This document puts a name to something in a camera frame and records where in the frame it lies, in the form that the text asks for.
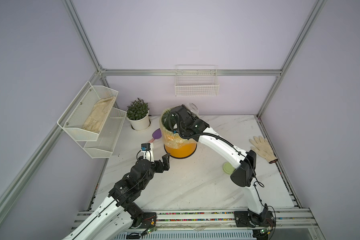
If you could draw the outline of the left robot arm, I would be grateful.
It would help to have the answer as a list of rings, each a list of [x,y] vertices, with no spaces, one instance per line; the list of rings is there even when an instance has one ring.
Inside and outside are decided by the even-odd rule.
[[[157,161],[140,157],[130,172],[115,183],[99,207],[65,239],[110,240],[130,227],[140,226],[144,211],[135,200],[140,197],[155,173],[163,173],[169,169],[169,154]]]

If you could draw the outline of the glass oatmeal jar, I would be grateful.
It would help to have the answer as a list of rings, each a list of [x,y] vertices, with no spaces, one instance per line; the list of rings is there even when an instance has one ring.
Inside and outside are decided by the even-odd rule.
[[[187,103],[186,108],[195,116],[199,115],[199,109],[198,107],[193,103]]]

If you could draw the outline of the lower white mesh shelf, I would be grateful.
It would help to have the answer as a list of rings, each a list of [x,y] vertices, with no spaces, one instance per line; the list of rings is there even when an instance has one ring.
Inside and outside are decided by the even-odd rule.
[[[84,151],[92,159],[110,158],[121,133],[127,112],[112,108],[99,138],[95,142],[86,142]]]

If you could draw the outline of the green jar lid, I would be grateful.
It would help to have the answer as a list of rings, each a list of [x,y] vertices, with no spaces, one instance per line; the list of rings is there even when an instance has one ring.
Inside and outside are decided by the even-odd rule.
[[[229,162],[225,162],[223,164],[223,171],[227,175],[231,175],[235,170],[235,167],[233,167]]]

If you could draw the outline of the aluminium mounting rail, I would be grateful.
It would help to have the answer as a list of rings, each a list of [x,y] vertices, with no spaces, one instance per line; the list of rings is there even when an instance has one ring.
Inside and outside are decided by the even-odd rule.
[[[219,237],[224,236],[226,230],[231,231],[230,237],[237,237],[239,233],[246,232],[251,238],[262,238],[263,236],[270,238],[274,236],[275,231],[283,229],[308,229],[314,240],[325,238],[309,209],[274,209],[269,206],[269,211],[273,213],[276,225],[256,228],[237,227],[234,210],[156,211],[156,225],[149,226],[145,230],[129,228],[110,240],[116,239],[118,235],[126,237],[128,232],[135,233],[137,238],[150,237],[155,235],[155,230],[163,231],[165,239],[175,237],[182,231],[185,231],[186,238],[204,238],[208,234]],[[93,211],[81,217],[80,224],[92,213]]]

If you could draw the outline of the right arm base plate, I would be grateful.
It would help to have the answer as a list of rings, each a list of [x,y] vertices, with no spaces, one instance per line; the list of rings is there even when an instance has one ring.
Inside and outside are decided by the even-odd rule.
[[[237,227],[274,227],[275,217],[271,211],[265,210],[261,214],[256,214],[251,211],[235,211],[234,219]]]

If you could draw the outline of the upper white mesh shelf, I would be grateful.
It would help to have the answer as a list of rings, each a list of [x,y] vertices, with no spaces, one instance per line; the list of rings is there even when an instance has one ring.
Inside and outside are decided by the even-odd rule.
[[[113,107],[118,91],[104,87],[93,86],[90,82],[86,82],[79,94],[72,101],[71,105],[66,109],[62,116],[58,119],[58,126],[63,129],[76,142],[95,142],[100,136],[100,132],[105,125],[110,110],[106,111],[102,118],[103,122],[100,129],[90,131],[85,126],[85,122],[91,115],[96,103],[101,100],[111,99],[110,107]]]

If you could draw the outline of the beige cloth in shelf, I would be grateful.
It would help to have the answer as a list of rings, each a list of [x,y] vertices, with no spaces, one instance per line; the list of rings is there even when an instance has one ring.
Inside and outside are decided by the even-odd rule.
[[[99,134],[109,112],[111,111],[116,97],[100,99],[95,103],[90,115],[85,120],[82,129]]]

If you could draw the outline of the white work glove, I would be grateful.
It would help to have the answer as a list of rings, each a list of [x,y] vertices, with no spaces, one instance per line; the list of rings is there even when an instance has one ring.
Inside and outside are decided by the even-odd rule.
[[[273,164],[279,161],[279,158],[275,155],[269,141],[262,136],[254,136],[249,139],[249,142],[253,145],[253,150],[257,155],[265,159],[269,164]]]

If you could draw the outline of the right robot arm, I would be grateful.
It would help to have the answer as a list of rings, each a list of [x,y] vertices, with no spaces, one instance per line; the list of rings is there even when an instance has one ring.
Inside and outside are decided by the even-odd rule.
[[[225,158],[234,168],[230,178],[234,184],[243,188],[248,204],[248,225],[261,226],[267,222],[269,206],[263,203],[257,190],[256,177],[257,155],[254,151],[246,152],[221,137],[208,123],[192,113],[185,105],[169,110],[165,120],[173,134],[185,140],[195,140],[214,150]]]

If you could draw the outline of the white mesh shelf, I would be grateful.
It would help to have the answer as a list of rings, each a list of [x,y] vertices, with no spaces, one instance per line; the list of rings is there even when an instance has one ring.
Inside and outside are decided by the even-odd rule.
[[[58,126],[63,129],[76,142],[95,142],[100,136],[100,132],[105,125],[110,110],[106,111],[102,118],[103,122],[100,129],[90,131],[85,126],[85,122],[91,115],[96,103],[101,100],[111,99],[110,107],[113,107],[118,91],[104,87],[93,86],[90,82],[86,82],[79,94],[72,101],[71,105],[66,109],[62,116],[58,119]]]
[[[86,142],[84,151],[92,159],[110,158],[121,133],[127,112],[112,108],[99,138],[95,142]]]

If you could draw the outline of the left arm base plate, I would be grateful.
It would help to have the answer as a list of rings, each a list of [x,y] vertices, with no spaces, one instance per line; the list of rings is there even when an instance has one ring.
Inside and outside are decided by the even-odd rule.
[[[148,212],[143,213],[137,218],[133,219],[131,229],[147,229],[149,226],[156,225],[157,222],[157,213]]]

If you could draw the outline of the orange trash bin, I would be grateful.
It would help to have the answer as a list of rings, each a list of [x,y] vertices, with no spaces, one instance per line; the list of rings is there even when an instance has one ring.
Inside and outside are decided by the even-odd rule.
[[[193,155],[197,149],[197,143],[185,144],[180,148],[171,148],[164,144],[165,151],[175,159],[185,159]]]

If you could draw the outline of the potted green plant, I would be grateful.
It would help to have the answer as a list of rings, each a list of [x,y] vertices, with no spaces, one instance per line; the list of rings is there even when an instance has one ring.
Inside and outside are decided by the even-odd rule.
[[[146,130],[150,126],[148,103],[137,98],[127,107],[127,118],[135,131]]]

